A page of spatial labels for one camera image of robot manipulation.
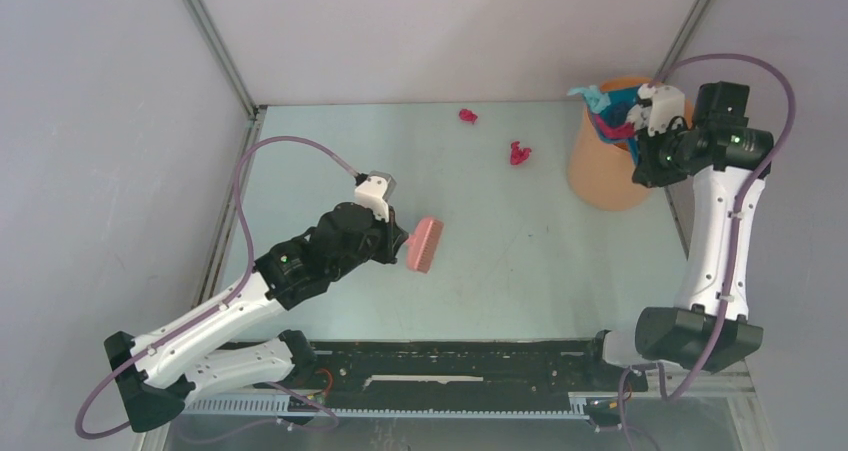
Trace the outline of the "pink paper scrap centre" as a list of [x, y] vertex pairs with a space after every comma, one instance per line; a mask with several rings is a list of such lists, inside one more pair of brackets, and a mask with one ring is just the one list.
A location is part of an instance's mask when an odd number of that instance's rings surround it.
[[624, 121], [618, 126], [611, 126], [606, 123], [598, 114], [591, 114], [593, 126], [597, 131], [599, 138], [604, 142], [620, 142], [633, 138], [636, 130], [632, 122]]

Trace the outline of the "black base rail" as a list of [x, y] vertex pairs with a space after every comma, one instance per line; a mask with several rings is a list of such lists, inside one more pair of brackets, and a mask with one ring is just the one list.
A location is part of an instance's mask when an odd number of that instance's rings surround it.
[[645, 392], [645, 378], [604, 362], [596, 339], [314, 341], [315, 358], [283, 386], [315, 390], [355, 414], [579, 414], [578, 397]]

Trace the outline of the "pink paper scrap far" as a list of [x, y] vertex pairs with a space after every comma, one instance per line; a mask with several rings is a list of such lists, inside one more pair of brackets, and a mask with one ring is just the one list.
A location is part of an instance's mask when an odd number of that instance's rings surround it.
[[462, 122], [466, 122], [466, 123], [470, 123], [470, 124], [475, 124], [475, 123], [476, 123], [476, 121], [478, 120], [478, 115], [477, 115], [476, 113], [474, 113], [474, 112], [473, 112], [472, 110], [470, 110], [470, 109], [462, 108], [462, 109], [460, 109], [460, 110], [459, 110], [459, 112], [458, 112], [458, 118], [459, 118]]

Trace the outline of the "blue plastic dustpan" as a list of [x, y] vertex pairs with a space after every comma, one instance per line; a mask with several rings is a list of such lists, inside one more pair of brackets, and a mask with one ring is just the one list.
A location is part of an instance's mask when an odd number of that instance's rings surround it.
[[[637, 89], [640, 86], [641, 83], [636, 85], [625, 86], [622, 89], [603, 91], [606, 92], [611, 98], [611, 105], [598, 115], [600, 115], [603, 120], [611, 126], [618, 126], [620, 124], [623, 124], [624, 121], [626, 121], [628, 111], [636, 104]], [[592, 113], [590, 113], [588, 109], [587, 111], [589, 123], [594, 128], [592, 118], [590, 117]], [[636, 144], [636, 133], [633, 138], [627, 139], [625, 141], [610, 143], [601, 140], [601, 142], [612, 145], [623, 145], [625, 147], [625, 150], [630, 154], [633, 164], [637, 163], [638, 148]]]

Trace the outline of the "orange plastic bucket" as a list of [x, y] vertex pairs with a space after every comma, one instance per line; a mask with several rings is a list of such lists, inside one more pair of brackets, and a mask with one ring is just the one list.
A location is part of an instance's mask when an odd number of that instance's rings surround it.
[[[650, 83], [644, 77], [620, 77], [600, 85], [602, 91]], [[687, 124], [693, 105], [686, 99], [685, 115], [672, 121], [672, 129]], [[653, 190], [632, 181], [636, 164], [623, 145], [602, 143], [588, 119], [584, 103], [583, 118], [567, 166], [567, 180], [572, 191], [584, 202], [604, 211], [624, 211], [644, 202]]]

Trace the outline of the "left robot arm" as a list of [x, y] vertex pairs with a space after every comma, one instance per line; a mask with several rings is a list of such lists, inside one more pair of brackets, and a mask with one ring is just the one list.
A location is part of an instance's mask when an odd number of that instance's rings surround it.
[[147, 334], [117, 332], [104, 342], [130, 428], [147, 432], [191, 403], [257, 382], [304, 387], [316, 374], [314, 354], [299, 331], [240, 350], [224, 344], [252, 325], [281, 316], [358, 266], [394, 264], [415, 237], [394, 218], [338, 204], [304, 233], [257, 258], [247, 279]]

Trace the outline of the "aluminium frame post right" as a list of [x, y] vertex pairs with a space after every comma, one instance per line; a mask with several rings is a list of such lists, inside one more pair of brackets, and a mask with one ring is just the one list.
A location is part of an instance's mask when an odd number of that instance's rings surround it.
[[694, 0], [654, 77], [661, 80], [681, 60], [713, 0]]

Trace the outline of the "pink paper scrap right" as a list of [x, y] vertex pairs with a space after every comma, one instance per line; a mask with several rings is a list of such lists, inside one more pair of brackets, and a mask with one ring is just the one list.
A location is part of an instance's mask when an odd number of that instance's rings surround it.
[[509, 162], [511, 166], [519, 166], [526, 162], [532, 154], [530, 147], [524, 147], [519, 141], [510, 144]]

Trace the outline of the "aluminium frame post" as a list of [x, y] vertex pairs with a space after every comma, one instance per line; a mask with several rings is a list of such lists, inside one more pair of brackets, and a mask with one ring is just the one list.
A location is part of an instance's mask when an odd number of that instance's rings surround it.
[[681, 60], [713, 0], [694, 0], [654, 77], [661, 80]]
[[183, 2], [241, 107], [249, 119], [255, 119], [259, 113], [259, 105], [248, 91], [235, 60], [229, 52], [204, 0], [183, 0]]

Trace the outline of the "cyan paper scrap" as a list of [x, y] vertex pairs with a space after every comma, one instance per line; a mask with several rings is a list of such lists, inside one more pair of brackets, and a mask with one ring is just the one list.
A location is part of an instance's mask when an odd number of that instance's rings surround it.
[[569, 97], [581, 97], [587, 109], [592, 114], [600, 114], [611, 105], [609, 95], [603, 92], [597, 85], [574, 87], [567, 92], [567, 95]]

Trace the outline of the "pink plastic brush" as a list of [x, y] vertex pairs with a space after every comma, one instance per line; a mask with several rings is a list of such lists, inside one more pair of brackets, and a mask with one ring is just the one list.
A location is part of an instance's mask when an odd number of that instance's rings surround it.
[[424, 274], [429, 272], [443, 229], [444, 223], [434, 217], [425, 217], [419, 221], [406, 241], [408, 269]]

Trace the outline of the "aluminium frame post left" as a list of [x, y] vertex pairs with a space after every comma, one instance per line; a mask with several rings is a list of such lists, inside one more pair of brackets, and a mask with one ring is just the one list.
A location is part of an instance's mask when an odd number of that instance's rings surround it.
[[241, 107], [249, 119], [255, 119], [259, 113], [259, 105], [248, 91], [235, 60], [229, 52], [204, 0], [183, 0], [183, 2]]

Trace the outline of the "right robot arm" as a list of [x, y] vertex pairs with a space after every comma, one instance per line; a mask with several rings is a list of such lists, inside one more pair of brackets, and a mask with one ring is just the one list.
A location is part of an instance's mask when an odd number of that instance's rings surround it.
[[663, 84], [631, 89], [632, 180], [646, 188], [690, 181], [693, 231], [674, 304], [645, 308], [632, 331], [599, 334], [600, 350], [581, 363], [591, 387], [606, 389], [622, 368], [655, 362], [715, 373], [760, 348], [763, 330], [749, 322], [747, 258], [770, 172], [763, 161], [775, 139], [749, 126], [749, 91], [729, 82], [705, 84], [687, 117], [680, 90]]

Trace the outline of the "pink paper scrap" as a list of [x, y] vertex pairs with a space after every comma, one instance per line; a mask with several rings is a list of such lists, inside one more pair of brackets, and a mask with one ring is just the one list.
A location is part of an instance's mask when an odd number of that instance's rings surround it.
[[519, 166], [526, 162], [532, 154], [530, 147], [524, 147], [519, 141], [510, 144], [509, 162], [511, 166]]
[[632, 122], [624, 121], [618, 126], [611, 126], [606, 123], [598, 114], [591, 114], [593, 126], [597, 131], [599, 138], [604, 142], [620, 142], [633, 138], [636, 130]]
[[470, 109], [462, 108], [462, 109], [460, 109], [460, 110], [459, 110], [459, 112], [458, 112], [458, 118], [459, 118], [462, 122], [466, 122], [466, 123], [470, 123], [470, 124], [475, 124], [475, 123], [476, 123], [476, 121], [478, 120], [478, 115], [477, 115], [476, 113], [474, 113], [474, 112], [473, 112], [472, 110], [470, 110]]

